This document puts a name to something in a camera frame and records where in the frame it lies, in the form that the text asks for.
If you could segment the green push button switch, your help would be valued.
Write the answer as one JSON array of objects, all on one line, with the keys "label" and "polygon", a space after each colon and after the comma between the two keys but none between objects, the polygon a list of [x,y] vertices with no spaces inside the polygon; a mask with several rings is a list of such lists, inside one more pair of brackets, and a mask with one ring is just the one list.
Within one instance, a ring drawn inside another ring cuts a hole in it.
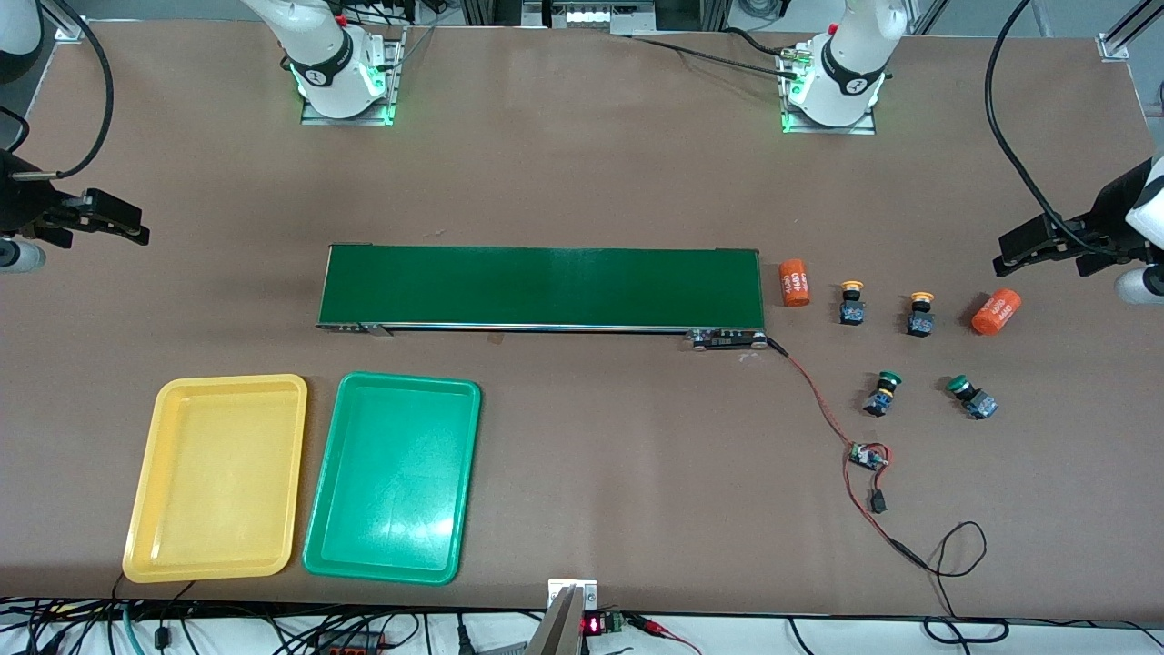
[{"label": "green push button switch", "polygon": [[965,376],[954,376],[945,389],[975,420],[992,418],[998,413],[998,400],[984,389],[975,387]]},{"label": "green push button switch", "polygon": [[890,410],[890,403],[897,396],[897,386],[902,385],[902,378],[894,370],[881,370],[878,373],[876,386],[870,391],[868,398],[863,403],[863,410],[870,417],[886,417]]}]

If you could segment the green conveyor belt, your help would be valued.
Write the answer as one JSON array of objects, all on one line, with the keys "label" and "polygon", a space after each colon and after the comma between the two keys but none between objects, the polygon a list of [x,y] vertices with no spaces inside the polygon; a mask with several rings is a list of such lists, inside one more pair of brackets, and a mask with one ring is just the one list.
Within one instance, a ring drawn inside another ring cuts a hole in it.
[{"label": "green conveyor belt", "polygon": [[315,323],[680,335],[696,351],[771,344],[748,249],[335,244]]}]

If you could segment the yellow plastic tray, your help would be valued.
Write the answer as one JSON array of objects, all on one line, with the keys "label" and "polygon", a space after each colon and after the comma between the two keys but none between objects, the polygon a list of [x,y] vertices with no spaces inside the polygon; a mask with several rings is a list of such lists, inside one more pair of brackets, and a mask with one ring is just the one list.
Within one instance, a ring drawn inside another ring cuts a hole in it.
[{"label": "yellow plastic tray", "polygon": [[294,373],[163,385],[125,540],[125,576],[155,584],[282,571],[294,547],[307,400]]}]

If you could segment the silver control box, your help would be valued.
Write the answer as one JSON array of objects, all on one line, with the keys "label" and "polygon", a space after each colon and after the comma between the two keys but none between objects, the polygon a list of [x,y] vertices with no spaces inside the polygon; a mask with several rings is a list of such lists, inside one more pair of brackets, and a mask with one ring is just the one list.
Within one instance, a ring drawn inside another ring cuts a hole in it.
[{"label": "silver control box", "polygon": [[613,35],[656,33],[653,0],[521,0],[520,26]]}]

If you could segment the red clip lead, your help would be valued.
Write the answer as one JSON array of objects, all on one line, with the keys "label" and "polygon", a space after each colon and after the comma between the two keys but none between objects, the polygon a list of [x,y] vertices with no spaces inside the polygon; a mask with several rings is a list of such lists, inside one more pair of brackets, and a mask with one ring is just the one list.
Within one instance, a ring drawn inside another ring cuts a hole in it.
[{"label": "red clip lead", "polygon": [[675,634],[674,631],[666,629],[661,622],[653,621],[645,615],[631,612],[623,612],[622,615],[624,622],[627,622],[627,625],[633,627],[633,629],[644,631],[644,633],[651,635],[651,638],[658,638],[683,645],[695,652],[696,655],[704,655],[703,652],[700,650],[700,647],[696,647],[694,643],[684,640],[683,638],[677,638],[677,634]]}]

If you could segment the grey metal mount post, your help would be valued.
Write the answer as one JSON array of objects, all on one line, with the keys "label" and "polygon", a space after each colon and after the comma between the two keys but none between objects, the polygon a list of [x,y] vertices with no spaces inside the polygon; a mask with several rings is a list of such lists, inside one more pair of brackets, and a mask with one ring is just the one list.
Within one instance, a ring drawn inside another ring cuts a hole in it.
[{"label": "grey metal mount post", "polygon": [[579,622],[583,617],[585,617],[585,604],[579,595],[579,589],[565,589],[558,593],[556,601],[546,610],[535,634],[528,639],[521,655],[581,654],[582,633]]}]

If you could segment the aluminium frame profile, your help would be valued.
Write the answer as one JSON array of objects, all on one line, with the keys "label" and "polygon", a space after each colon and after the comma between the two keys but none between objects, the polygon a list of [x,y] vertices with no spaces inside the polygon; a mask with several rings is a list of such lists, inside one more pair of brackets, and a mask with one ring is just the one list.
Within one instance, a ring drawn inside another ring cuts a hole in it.
[{"label": "aluminium frame profile", "polygon": [[33,0],[43,22],[54,24],[54,40],[62,43],[80,43],[85,40],[85,19],[66,0]]},{"label": "aluminium frame profile", "polygon": [[1131,43],[1147,34],[1161,17],[1164,17],[1164,0],[1136,1],[1106,33],[1098,34],[1096,47],[1101,60],[1127,60]]}]

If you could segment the small aluminium bracket plate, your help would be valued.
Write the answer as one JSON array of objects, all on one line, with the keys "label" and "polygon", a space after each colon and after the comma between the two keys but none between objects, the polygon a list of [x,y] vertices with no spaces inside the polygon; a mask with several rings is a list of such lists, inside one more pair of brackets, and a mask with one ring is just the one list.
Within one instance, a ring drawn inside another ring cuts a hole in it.
[{"label": "small aluminium bracket plate", "polygon": [[598,611],[597,581],[592,579],[551,578],[547,582],[547,606],[556,601],[558,593],[573,588],[579,589],[579,595],[585,604],[585,612]]}]

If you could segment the green plastic tray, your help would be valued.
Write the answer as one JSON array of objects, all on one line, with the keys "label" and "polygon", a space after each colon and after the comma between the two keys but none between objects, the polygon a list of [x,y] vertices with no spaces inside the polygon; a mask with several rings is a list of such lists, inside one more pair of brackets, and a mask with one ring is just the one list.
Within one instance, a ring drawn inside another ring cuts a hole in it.
[{"label": "green plastic tray", "polygon": [[357,370],[338,383],[301,562],[324,577],[423,586],[460,568],[482,390]]}]

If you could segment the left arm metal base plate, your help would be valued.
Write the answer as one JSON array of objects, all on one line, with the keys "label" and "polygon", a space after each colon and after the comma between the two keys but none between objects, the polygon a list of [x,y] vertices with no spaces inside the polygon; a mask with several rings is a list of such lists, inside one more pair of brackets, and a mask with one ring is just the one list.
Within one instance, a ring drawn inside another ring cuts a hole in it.
[{"label": "left arm metal base plate", "polygon": [[778,54],[780,112],[786,134],[836,134],[873,136],[876,133],[874,106],[887,72],[856,74],[842,66],[819,63],[822,48],[799,43]]}]

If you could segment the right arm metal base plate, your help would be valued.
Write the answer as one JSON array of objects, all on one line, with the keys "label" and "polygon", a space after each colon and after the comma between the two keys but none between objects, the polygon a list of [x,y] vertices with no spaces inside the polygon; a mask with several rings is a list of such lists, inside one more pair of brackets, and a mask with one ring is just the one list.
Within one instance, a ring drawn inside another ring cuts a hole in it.
[{"label": "right arm metal base plate", "polygon": [[345,33],[359,35],[361,41],[354,42],[352,63],[333,78],[331,86],[312,87],[292,71],[301,98],[300,124],[392,126],[405,42],[365,33],[356,24],[346,26]]}]

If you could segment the orange cylinder marked 4680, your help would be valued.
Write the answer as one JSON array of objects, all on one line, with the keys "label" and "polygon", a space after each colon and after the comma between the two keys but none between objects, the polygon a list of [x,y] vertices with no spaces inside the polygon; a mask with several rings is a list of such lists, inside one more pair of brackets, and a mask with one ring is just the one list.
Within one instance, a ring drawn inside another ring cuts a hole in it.
[{"label": "orange cylinder marked 4680", "polygon": [[785,307],[805,307],[811,302],[807,266],[802,258],[787,258],[778,265]]},{"label": "orange cylinder marked 4680", "polygon": [[1015,290],[998,287],[971,316],[972,330],[982,336],[996,336],[1020,307],[1022,298]]}]

